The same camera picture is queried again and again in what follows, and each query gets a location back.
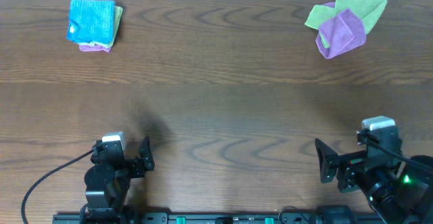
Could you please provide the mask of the blue microfiber cloth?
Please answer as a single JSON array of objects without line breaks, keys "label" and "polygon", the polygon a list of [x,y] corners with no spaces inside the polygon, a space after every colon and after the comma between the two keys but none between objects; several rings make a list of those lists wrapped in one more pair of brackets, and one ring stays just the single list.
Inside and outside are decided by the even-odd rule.
[{"label": "blue microfiber cloth", "polygon": [[66,38],[74,43],[109,43],[114,38],[112,0],[71,0]]}]

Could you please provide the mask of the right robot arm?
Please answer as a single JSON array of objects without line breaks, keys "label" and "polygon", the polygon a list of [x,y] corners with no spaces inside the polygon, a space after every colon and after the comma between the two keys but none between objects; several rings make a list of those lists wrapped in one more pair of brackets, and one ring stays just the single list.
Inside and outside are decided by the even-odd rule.
[{"label": "right robot arm", "polygon": [[315,140],[320,180],[337,180],[345,194],[360,190],[385,223],[432,222],[432,157],[403,156],[398,127],[361,129],[357,141],[365,149],[339,155]]}]

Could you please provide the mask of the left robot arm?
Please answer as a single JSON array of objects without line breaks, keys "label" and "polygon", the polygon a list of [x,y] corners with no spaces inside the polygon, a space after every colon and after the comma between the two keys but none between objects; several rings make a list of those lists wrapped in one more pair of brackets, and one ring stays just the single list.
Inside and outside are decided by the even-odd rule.
[{"label": "left robot arm", "polygon": [[135,158],[124,155],[122,132],[108,133],[92,147],[93,166],[85,173],[87,204],[80,211],[79,223],[140,223],[139,214],[126,206],[131,180],[154,170],[150,138],[144,137]]}]

